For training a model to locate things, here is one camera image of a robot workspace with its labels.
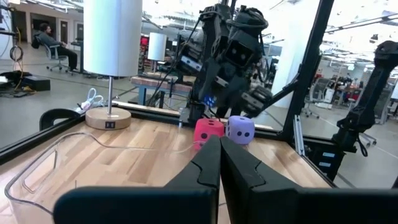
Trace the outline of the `white shade wooden base lamp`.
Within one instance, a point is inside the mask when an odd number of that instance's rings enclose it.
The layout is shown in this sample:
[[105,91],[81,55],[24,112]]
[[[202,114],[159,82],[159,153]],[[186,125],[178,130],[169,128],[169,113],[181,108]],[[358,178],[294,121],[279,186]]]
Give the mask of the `white shade wooden base lamp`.
[[108,103],[89,109],[86,124],[103,130],[124,129],[131,113],[113,106],[116,77],[137,72],[143,0],[84,0],[83,66],[86,71],[108,77]]

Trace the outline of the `clear plastic bin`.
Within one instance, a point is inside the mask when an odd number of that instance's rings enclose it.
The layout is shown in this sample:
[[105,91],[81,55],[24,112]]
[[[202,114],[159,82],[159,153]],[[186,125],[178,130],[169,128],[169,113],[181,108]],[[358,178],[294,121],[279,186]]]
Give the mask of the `clear plastic bin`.
[[201,145],[179,134],[158,133],[148,143],[108,134],[65,134],[6,185],[0,224],[53,224],[55,202],[79,187],[163,186]]

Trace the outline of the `large purple foam die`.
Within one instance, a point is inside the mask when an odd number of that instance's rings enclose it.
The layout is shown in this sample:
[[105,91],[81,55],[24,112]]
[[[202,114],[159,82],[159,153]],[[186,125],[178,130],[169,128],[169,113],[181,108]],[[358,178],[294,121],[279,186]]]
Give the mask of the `large purple foam die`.
[[254,139],[255,124],[244,116],[230,116],[225,135],[236,144],[247,145]]

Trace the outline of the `wooden workbench blue legs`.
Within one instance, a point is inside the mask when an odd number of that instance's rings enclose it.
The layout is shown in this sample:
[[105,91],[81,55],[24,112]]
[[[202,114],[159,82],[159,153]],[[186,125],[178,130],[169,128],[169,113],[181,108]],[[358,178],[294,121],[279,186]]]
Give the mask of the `wooden workbench blue legs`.
[[195,81],[195,77],[190,76],[183,76],[182,82],[177,76],[169,76],[165,81],[162,81],[163,77],[165,75],[159,73],[131,77],[130,82],[138,89],[138,96],[128,102],[143,106],[170,108],[173,96],[177,96],[178,100],[184,100]]

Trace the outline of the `silver frame bracket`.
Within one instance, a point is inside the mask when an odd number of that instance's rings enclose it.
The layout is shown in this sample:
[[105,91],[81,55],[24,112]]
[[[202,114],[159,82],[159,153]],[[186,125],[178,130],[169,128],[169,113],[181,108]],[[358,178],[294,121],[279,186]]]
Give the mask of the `silver frame bracket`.
[[305,156],[305,145],[303,141],[302,125],[299,115],[294,116],[293,125],[294,125],[295,150],[300,156]]

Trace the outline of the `large red foam die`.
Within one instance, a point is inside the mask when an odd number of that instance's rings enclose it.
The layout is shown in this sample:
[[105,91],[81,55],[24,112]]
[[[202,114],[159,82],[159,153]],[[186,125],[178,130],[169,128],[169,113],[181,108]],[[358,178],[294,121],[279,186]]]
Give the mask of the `large red foam die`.
[[215,119],[199,119],[195,125],[193,134],[194,149],[197,151],[200,150],[202,145],[204,145],[212,135],[222,137],[224,135],[224,124]]

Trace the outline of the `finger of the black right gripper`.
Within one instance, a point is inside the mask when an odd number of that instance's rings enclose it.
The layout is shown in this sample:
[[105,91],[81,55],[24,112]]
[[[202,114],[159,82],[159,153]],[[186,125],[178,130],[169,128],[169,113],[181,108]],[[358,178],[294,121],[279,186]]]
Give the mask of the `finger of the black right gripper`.
[[231,108],[231,116],[241,115],[242,109],[239,106],[241,95],[249,89],[249,80],[245,77],[234,76],[229,82],[216,76],[215,82],[221,85],[221,91],[217,96],[216,115],[224,118],[227,111]]
[[219,95],[221,85],[215,82],[215,77],[219,75],[221,69],[221,65],[214,58],[209,58],[204,62],[191,90],[192,106],[205,107],[203,99],[206,95],[215,97]]

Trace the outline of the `black floor cases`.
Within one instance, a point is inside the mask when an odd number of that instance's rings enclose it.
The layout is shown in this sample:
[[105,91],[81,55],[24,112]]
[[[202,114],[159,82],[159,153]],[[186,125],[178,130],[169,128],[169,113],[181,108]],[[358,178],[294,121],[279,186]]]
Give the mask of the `black floor cases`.
[[29,95],[37,91],[49,91],[50,80],[29,72],[15,70],[0,73],[0,95]]

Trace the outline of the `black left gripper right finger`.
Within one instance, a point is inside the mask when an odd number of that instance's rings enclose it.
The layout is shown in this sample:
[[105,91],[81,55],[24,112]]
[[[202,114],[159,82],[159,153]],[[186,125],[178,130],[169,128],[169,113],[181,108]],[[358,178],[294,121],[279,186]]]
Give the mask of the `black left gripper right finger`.
[[227,137],[220,141],[231,224],[398,224],[398,189],[301,187]]

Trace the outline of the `white background lamp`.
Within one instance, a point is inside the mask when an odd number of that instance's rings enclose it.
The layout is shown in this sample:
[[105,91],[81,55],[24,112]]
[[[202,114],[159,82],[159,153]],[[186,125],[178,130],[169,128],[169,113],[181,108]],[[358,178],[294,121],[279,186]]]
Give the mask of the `white background lamp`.
[[147,58],[152,61],[153,72],[156,71],[157,62],[163,61],[165,57],[165,48],[167,36],[156,32],[149,34],[149,48]]

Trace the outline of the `black aluminium table frame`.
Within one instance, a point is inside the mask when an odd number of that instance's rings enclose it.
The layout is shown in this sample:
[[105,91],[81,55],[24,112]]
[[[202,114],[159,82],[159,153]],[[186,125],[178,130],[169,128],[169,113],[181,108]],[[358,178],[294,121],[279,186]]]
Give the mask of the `black aluminium table frame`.
[[[277,148],[277,152],[281,152],[282,148],[285,146],[290,149],[294,148],[293,118],[300,113],[304,101],[304,89],[309,87],[319,65],[320,54],[318,49],[323,38],[322,32],[326,29],[326,22],[329,19],[333,2],[334,0],[320,0],[297,79],[293,84],[284,88],[284,90],[290,90],[293,96],[283,130],[276,131],[274,129],[267,129],[265,126],[256,125],[255,139],[264,139],[266,143],[273,143]],[[122,105],[121,102],[116,103],[116,107],[128,110],[135,119],[169,124],[178,124],[182,122],[182,120],[177,117],[177,112],[171,110],[150,108],[134,104]],[[67,131],[71,131],[75,126],[82,126],[84,121],[85,115],[81,114],[79,117],[69,118],[27,136],[26,138],[22,138],[15,143],[0,148],[0,174],[2,174],[7,164],[18,162],[22,156],[27,155],[28,151],[38,146],[43,146],[46,142],[58,135],[66,134]]]

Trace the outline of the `seated person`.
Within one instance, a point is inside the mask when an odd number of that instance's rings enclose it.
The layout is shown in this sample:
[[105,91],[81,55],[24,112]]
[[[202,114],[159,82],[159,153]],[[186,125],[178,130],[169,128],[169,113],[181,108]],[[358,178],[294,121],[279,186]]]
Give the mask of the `seated person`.
[[58,47],[58,54],[67,56],[69,70],[76,71],[78,62],[77,54],[74,51],[68,49],[66,43],[57,41],[52,37],[52,30],[47,23],[41,23],[41,25],[39,26],[39,31],[34,36],[39,38],[39,42],[42,45],[45,44],[49,47],[54,45],[60,45]]

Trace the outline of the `black labelled control box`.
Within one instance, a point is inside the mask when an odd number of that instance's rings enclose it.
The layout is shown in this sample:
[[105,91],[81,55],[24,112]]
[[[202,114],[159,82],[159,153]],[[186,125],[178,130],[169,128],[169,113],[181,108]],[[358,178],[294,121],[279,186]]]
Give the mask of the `black labelled control box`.
[[308,147],[306,156],[330,180],[334,180],[345,153],[335,143],[328,141],[304,139],[304,144]]

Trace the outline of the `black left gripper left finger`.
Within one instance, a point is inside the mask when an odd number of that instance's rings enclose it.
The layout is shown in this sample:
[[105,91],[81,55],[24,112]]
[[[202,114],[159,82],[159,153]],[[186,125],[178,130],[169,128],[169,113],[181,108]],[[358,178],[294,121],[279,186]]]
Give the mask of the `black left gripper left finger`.
[[80,187],[55,203],[55,224],[216,224],[220,138],[212,136],[163,187]]

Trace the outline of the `grey office chair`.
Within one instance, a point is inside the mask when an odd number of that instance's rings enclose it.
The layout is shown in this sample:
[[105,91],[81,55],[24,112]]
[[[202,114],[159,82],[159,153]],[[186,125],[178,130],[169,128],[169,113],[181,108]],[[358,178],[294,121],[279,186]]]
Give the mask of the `grey office chair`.
[[46,66],[47,70],[50,70],[51,72],[53,69],[58,68],[59,71],[64,70],[65,73],[69,72],[69,68],[67,65],[64,65],[62,62],[65,61],[68,57],[64,55],[59,55],[58,54],[58,47],[60,45],[54,45],[54,46],[48,46],[44,44],[46,55],[50,61],[57,61],[56,65],[53,65],[50,67],[49,65]]

